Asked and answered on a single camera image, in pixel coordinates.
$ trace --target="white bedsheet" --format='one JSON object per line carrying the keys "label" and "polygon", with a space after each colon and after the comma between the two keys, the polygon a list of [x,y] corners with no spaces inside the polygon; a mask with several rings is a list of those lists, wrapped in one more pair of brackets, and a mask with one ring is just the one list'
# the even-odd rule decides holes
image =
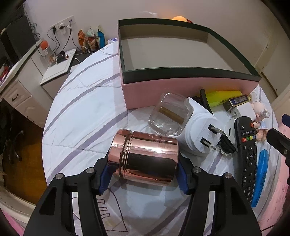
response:
{"label": "white bedsheet", "polygon": [[[262,89],[255,89],[271,116],[265,119],[268,128],[278,129],[270,103]],[[94,166],[108,151],[120,128],[151,133],[147,125],[153,107],[126,110],[120,82],[117,43],[106,46],[82,62],[67,78],[51,106],[42,141],[43,167],[47,183],[59,172],[66,176],[79,174]],[[214,115],[227,121],[230,116],[223,106],[213,109]],[[253,211],[259,219],[271,199],[279,176],[280,154],[265,142],[257,145],[270,153],[264,189]],[[234,175],[233,158],[218,152],[206,158],[184,153],[195,166],[222,175]],[[81,235],[74,195],[74,219]],[[120,180],[113,177],[109,190],[98,197],[98,203],[108,235],[178,235],[183,223],[189,196],[185,196],[174,179],[170,186],[160,187]],[[210,233],[214,194],[210,195],[205,235]]]}

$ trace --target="pink box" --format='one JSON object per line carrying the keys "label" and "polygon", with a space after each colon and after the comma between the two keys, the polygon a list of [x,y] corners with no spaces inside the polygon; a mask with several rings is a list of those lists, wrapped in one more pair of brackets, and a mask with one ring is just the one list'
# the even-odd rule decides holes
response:
{"label": "pink box", "polygon": [[213,30],[168,19],[119,20],[121,83],[127,109],[154,106],[166,92],[185,97],[240,90],[249,94],[260,76]]}
{"label": "pink box", "polygon": [[124,84],[122,77],[121,83],[128,110],[154,106],[166,92],[193,97],[204,88],[206,92],[240,90],[242,94],[249,94],[259,84],[256,81],[230,78],[171,78]]}

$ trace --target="metal screw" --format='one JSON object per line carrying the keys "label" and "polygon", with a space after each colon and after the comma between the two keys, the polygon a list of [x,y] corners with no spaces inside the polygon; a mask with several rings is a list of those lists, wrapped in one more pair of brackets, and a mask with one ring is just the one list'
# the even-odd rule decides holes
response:
{"label": "metal screw", "polygon": [[62,173],[58,173],[58,174],[55,176],[56,179],[61,179],[62,177],[63,177],[63,174],[62,174]]}
{"label": "metal screw", "polygon": [[199,173],[199,172],[201,172],[201,169],[199,167],[194,167],[193,172]]}
{"label": "metal screw", "polygon": [[89,168],[86,169],[86,172],[87,172],[88,174],[91,174],[91,173],[93,173],[94,171],[95,171],[95,169],[92,168],[92,167],[89,167]]}
{"label": "metal screw", "polygon": [[229,172],[226,172],[226,173],[224,174],[224,176],[225,176],[227,179],[232,178],[232,174],[229,173]]}

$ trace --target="metallic cylinder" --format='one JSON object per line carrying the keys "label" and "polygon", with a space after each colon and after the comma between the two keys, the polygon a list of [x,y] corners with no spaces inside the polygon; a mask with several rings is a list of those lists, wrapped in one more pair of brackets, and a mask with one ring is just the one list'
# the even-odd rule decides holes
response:
{"label": "metallic cylinder", "polygon": [[120,129],[111,144],[108,165],[120,177],[147,184],[169,185],[178,161],[175,138]]}

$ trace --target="black remote control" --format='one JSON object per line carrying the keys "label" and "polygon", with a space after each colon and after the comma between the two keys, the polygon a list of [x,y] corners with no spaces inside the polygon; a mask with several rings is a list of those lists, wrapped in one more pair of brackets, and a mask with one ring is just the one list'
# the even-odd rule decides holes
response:
{"label": "black remote control", "polygon": [[251,204],[257,176],[256,130],[250,117],[241,116],[235,120],[235,136],[238,158],[234,159],[237,170],[236,181]]}

